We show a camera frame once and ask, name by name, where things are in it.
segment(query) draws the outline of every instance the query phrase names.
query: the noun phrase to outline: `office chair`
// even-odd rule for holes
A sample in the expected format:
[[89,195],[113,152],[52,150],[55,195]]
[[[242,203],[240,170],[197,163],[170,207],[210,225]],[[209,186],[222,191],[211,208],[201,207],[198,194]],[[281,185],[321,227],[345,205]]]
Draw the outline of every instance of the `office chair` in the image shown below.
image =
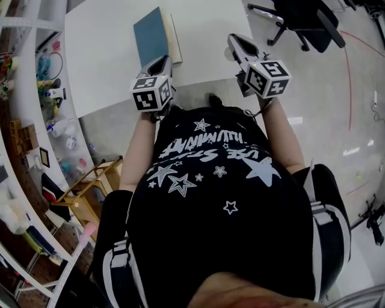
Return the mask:
[[353,0],[343,0],[343,1],[347,6],[351,7],[354,11],[357,11],[357,6]]
[[302,42],[302,50],[309,51],[306,39],[318,52],[325,52],[333,40],[340,48],[346,43],[337,31],[338,20],[333,12],[321,0],[273,0],[275,10],[248,4],[248,9],[257,9],[283,19],[277,22],[280,27],[276,37],[268,40],[268,46],[274,46],[287,30],[297,33]]

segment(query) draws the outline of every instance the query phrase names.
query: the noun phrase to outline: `picture frame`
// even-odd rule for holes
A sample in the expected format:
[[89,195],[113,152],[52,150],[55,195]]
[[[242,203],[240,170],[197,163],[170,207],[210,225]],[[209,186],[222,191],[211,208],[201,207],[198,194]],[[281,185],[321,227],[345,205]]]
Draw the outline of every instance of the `picture frame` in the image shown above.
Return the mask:
[[50,167],[51,165],[49,164],[49,155],[48,151],[46,149],[43,149],[42,147],[40,148],[40,159],[42,161],[42,164],[46,167]]

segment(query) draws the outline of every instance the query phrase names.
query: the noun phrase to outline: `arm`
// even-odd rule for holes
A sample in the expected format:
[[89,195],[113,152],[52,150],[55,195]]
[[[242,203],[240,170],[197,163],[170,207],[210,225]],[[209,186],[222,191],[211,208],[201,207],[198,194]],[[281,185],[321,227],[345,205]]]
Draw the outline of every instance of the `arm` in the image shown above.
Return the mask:
[[150,115],[142,112],[123,160],[120,189],[134,191],[149,169],[154,150],[155,128]]
[[[261,107],[265,101],[259,99]],[[262,113],[273,157],[293,174],[305,169],[300,144],[279,102],[274,98]]]

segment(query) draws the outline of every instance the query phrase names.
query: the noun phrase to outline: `red line on floor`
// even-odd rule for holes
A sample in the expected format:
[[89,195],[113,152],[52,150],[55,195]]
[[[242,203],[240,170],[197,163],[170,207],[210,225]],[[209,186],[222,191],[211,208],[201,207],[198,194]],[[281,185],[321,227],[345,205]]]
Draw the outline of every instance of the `red line on floor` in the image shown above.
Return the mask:
[[347,33],[347,32],[345,32],[345,31],[340,31],[342,34],[346,34],[346,35],[348,35],[348,36],[350,36],[350,37],[352,37],[352,38],[354,38],[354,39],[356,39],[356,40],[358,40],[358,41],[360,41],[361,43],[363,43],[363,44],[365,44],[367,47],[369,47],[369,48],[371,48],[371,49],[373,49],[376,53],[378,53],[380,56],[382,56],[383,58],[385,58],[385,55],[383,55],[381,52],[379,52],[377,49],[375,49],[374,47],[372,47],[371,45],[369,45],[367,42],[364,42],[362,39],[360,39],[359,37],[356,37],[355,35],[352,35],[352,34],[350,34],[350,33]]
[[351,129],[351,108],[352,108],[352,96],[351,96],[351,77],[350,77],[350,66],[349,66],[349,58],[347,48],[344,47],[345,55],[346,55],[346,64],[348,66],[348,77],[349,77],[349,96],[350,96],[350,112],[349,112],[349,131]]
[[363,187],[364,187],[366,184],[368,184],[368,183],[369,183],[369,181],[367,181],[365,184],[362,184],[361,186],[358,186],[356,189],[354,189],[354,190],[348,192],[348,193],[346,194],[346,196],[347,196],[347,195],[350,195],[350,194],[352,194],[352,193],[354,193],[355,191],[359,190],[360,188],[363,188]]

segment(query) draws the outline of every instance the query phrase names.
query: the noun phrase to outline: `desk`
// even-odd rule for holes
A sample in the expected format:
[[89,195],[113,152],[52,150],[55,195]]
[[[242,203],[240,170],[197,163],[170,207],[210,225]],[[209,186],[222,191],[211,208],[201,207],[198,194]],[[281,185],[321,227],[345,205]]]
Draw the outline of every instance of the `desk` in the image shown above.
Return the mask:
[[141,70],[133,25],[157,6],[171,13],[183,63],[174,86],[234,78],[224,56],[227,36],[251,37],[241,0],[87,0],[66,15],[66,57],[76,115],[130,98]]

